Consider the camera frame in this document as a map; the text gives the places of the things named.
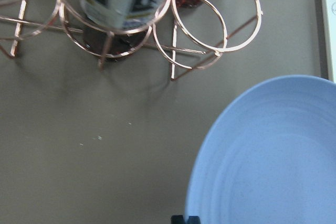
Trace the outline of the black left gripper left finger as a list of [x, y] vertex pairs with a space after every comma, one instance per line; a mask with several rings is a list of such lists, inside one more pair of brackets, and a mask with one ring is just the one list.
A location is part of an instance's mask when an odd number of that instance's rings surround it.
[[171, 224], [184, 224], [184, 216], [183, 215], [172, 215]]

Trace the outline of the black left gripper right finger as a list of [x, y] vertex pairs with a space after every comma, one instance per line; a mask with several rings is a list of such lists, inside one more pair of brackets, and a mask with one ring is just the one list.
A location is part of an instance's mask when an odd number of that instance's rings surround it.
[[199, 216], [189, 216], [187, 224], [200, 224]]

